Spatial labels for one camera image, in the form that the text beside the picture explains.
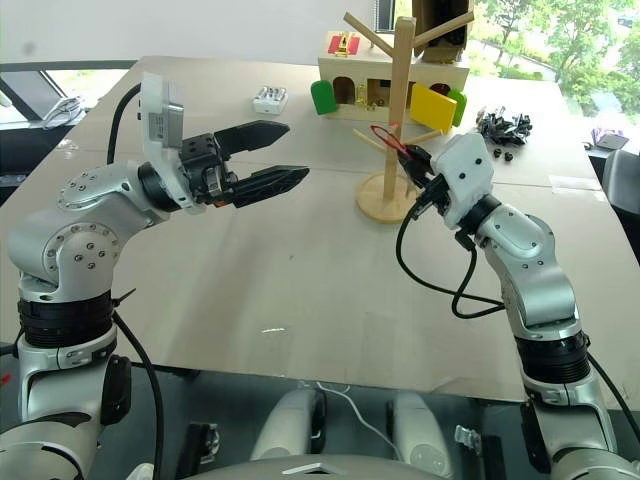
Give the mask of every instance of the wooden stand base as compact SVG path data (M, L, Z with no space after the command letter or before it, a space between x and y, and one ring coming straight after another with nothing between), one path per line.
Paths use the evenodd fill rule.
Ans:
M416 200L416 190L406 177L396 175L395 194L383 200L384 172L373 173L358 186L356 202L366 216L380 223L400 223Z

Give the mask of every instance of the wooden peg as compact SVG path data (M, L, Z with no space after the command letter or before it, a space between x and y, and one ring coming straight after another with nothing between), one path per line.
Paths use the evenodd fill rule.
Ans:
M432 132L423 133L422 135L418 135L417 137L412 138L411 140L405 141L405 145L417 145L418 143L426 142L427 140L431 140L432 138L439 137L442 135L441 130L434 130Z
M473 12L463 13L448 22L438 25L437 27L433 27L431 30L427 30L420 35L416 35L416 38L413 39L413 47L415 48L424 45L425 43L441 37L446 33L452 32L456 28L460 28L470 22L473 22Z
M385 147L380 145L375 140L372 140L371 138L367 137L360 130L357 130L357 129L354 128L353 130L351 130L351 133L353 133L356 137L358 137L360 140L362 140L367 145L371 145L373 148L375 148L379 152L385 153L387 151L387 149Z
M376 45L384 53L386 53L390 57L393 56L393 48L391 48L391 45L389 45L387 42L382 40L382 38L376 35L376 33L373 30L371 30L369 27L367 27L364 23L362 23L356 17L351 15L349 12L346 12L344 14L344 21L347 22L349 25L351 25L353 28L355 28L358 32L360 32L360 35L368 39L371 43Z

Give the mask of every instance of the beige table surface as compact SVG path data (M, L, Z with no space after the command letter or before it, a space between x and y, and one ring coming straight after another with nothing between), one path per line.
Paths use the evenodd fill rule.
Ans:
M125 89L118 85L117 96ZM100 115L98 108L71 137L78 138L81 127L83 135L97 128ZM202 117L218 122L213 129L224 126L217 116ZM331 123L336 122L318 125L332 129ZM113 293L138 288L120 311L151 360L176 367L520 399L518 359L504 314L455 319L448 297L406 277L394 256L397 226L375 224L355 206L362 173L339 168L335 158L321 165L316 152L339 150L339 142L350 142L353 148L358 143L346 135L323 142L316 138L310 145L304 141L312 137L301 139L298 131L292 124L292 132L279 142L285 145L278 147L300 152L296 158L278 159L274 145L238 155L232 163L240 176L261 168L261 163L313 165L299 187L240 210L209 209L199 216L178 212L125 248ZM370 153L362 147L363 154ZM104 162L105 153L97 146L95 151L74 148L67 142L54 150L0 208L2 240L16 221L55 198L67 178ZM117 161L127 159L141 161L135 152L122 153ZM348 157L344 161L356 164ZM552 226L557 256L574 285L593 353L630 406L640 408L640 270L602 192L498 184L494 193ZM419 275L451 288L468 261L434 212L411 224L405 252ZM18 329L17 271L4 241L0 254L0 339L9 341ZM494 297L499 291L484 260L470 291ZM465 304L467 311L477 307ZM124 339L118 351L133 356ZM608 393L607 398L614 407Z
M317 67L276 63L145 57L69 133L74 147L105 151L113 110L122 95L140 82L144 71L161 74L182 87L185 137L257 118L274 120L271 115L253 112L251 99L262 85L282 86L288 89L289 102L275 120L291 126L291 138L261 153L262 160L303 161L314 168L367 173L383 168L383 155L351 134L354 127L370 134L369 123L316 115L309 87L319 79ZM469 77L465 93L469 103L463 124L449 137L425 143L423 146L430 152L437 153L451 135L474 127L476 112L483 106L506 105L528 113L534 129L526 146L509 149L515 156L511 163L503 158L495 161L497 183L552 186L558 180L554 177L569 177L576 179L581 188L600 188L580 137L572 131L572 119L556 84ZM133 101L121 123L118 152L142 153L136 111L137 102ZM425 127L414 125L405 129L405 138L426 131Z

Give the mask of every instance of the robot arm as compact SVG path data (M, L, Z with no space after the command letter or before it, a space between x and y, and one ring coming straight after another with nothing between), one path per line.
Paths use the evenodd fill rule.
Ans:
M56 202L19 223L8 251L20 271L19 409L0 435L0 477L86 478L105 425L128 411L130 362L113 355L113 269L126 242L183 209L243 207L295 187L306 167L275 166L239 180L231 155L266 147L289 128L256 121L182 139L182 105L145 74L141 119L146 162L82 172Z
M531 463L563 479L597 469L618 478L615 472L624 463L627 474L640 478L615 455L611 420L587 358L588 338L571 284L556 261L551 228L491 195L493 168L479 134L454 138L437 159L417 146L407 146L398 157L424 188L414 218L436 206L450 229L460 229L456 238L473 237L500 279L529 397L522 415ZM592 450L597 455L589 456Z

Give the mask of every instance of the white wall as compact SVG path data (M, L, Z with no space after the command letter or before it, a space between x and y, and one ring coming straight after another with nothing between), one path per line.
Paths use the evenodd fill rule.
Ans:
M143 55L316 64L349 10L374 0L0 0L0 62L135 60Z

